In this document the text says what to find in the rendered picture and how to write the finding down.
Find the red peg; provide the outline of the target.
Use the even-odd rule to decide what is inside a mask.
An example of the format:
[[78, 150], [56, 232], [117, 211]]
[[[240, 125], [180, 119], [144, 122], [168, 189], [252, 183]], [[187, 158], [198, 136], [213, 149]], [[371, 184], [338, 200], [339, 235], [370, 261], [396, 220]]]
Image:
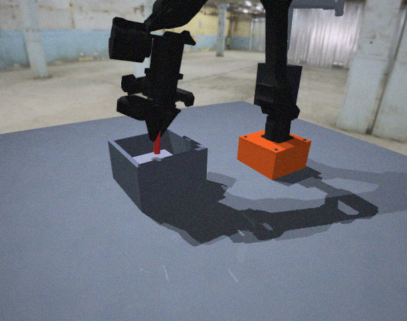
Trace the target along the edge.
[[158, 133], [157, 138], [153, 142], [153, 150], [154, 154], [160, 154], [160, 131]]

